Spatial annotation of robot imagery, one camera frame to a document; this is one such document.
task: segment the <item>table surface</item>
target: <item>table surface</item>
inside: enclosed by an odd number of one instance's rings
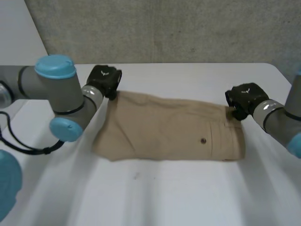
[[[94,65],[77,65],[84,85]],[[224,92],[255,82],[285,102],[291,85],[269,64],[120,64],[120,90],[226,105]],[[246,157],[238,162],[110,162],[91,153],[104,102],[80,140],[50,155],[19,160],[24,184],[2,226],[299,226],[301,161],[251,117],[243,121]],[[56,139],[47,101],[28,101],[12,127],[29,145]]]

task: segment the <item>beige fabric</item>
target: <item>beige fabric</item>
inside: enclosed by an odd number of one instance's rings
[[[239,160],[244,135],[229,112],[222,105],[121,91],[108,103],[93,150],[111,161]]]

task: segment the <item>concrete wall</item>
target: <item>concrete wall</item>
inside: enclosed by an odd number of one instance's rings
[[[301,67],[300,0],[25,0],[50,54],[76,63]]]

